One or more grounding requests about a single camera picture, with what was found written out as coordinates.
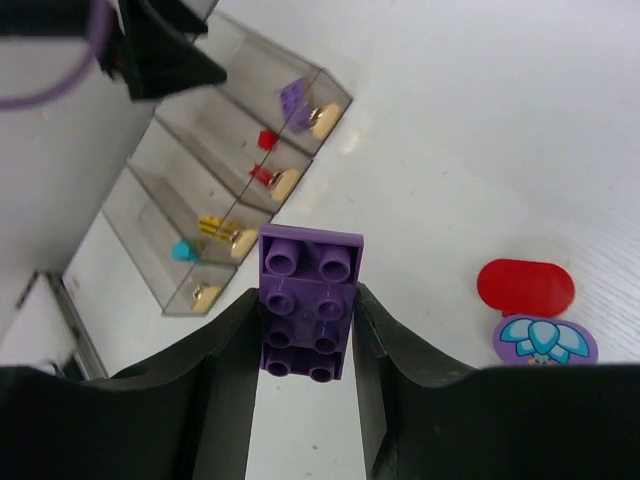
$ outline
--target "purple toy piece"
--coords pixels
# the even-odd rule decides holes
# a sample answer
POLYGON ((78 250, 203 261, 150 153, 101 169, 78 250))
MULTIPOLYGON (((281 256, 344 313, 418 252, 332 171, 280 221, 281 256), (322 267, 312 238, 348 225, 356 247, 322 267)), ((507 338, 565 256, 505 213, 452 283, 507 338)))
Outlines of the purple toy piece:
POLYGON ((261 368, 339 380, 364 237, 265 225, 260 230, 261 368))
POLYGON ((309 84, 307 77, 300 77, 280 90, 280 105, 287 127, 293 133, 309 130, 311 102, 308 98, 309 84))
POLYGON ((511 315, 496 327, 493 348, 509 365, 592 365, 598 360, 591 334, 559 318, 511 315))

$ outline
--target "black object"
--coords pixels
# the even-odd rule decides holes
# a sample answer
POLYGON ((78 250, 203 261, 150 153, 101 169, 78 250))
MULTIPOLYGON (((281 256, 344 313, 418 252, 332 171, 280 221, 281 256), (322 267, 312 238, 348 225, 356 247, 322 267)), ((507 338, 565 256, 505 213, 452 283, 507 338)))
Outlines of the black object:
MULTIPOLYGON (((227 80, 225 70, 193 45, 206 23, 180 0, 118 0, 98 61, 123 78, 134 101, 157 100, 227 80)), ((91 0, 0 0, 0 36, 84 37, 91 0)))
MULTIPOLYGON (((638 366, 476 371, 364 285, 353 341, 369 479, 640 478, 638 366)), ((259 356, 250 289, 109 380, 0 369, 0 476, 243 479, 259 356)))

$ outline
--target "toy brick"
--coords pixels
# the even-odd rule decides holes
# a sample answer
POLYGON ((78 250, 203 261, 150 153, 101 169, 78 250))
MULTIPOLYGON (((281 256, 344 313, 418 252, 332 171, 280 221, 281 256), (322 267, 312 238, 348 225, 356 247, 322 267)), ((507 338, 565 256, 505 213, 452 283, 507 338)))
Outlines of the toy brick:
POLYGON ((260 230, 261 368, 342 377, 364 238, 265 225, 260 230))
POLYGON ((312 105, 309 99, 309 84, 306 77, 300 77, 280 90, 282 115, 289 130, 302 133, 309 130, 312 105))

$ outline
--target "cable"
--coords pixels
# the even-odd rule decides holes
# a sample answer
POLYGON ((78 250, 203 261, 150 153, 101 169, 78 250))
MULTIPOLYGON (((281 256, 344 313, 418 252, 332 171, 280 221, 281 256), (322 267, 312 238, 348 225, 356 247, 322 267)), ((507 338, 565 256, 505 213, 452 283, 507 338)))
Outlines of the cable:
POLYGON ((55 85, 30 95, 0 98, 0 112, 26 110, 52 102, 70 92, 89 73, 95 58, 102 53, 111 30, 109 0, 93 0, 88 21, 87 37, 89 47, 84 56, 55 85))

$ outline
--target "white tabletop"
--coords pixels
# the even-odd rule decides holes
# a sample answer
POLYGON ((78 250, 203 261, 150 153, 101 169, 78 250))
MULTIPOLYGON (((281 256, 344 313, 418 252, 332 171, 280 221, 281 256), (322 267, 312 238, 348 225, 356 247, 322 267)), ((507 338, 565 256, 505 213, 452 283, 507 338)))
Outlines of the white tabletop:
MULTIPOLYGON (((500 257, 566 268, 576 299, 563 318, 593 334, 601 362, 640 358, 640 5, 220 8, 325 65, 355 97, 276 223, 364 234, 361 281, 398 320, 473 366, 498 362, 500 315, 475 280, 500 257)), ((204 324, 160 317, 100 217, 72 276, 110 373, 204 324)), ((254 251, 210 318, 257 283, 254 251)), ((247 478, 363 478, 350 354, 346 365, 327 385, 261 375, 247 478)))

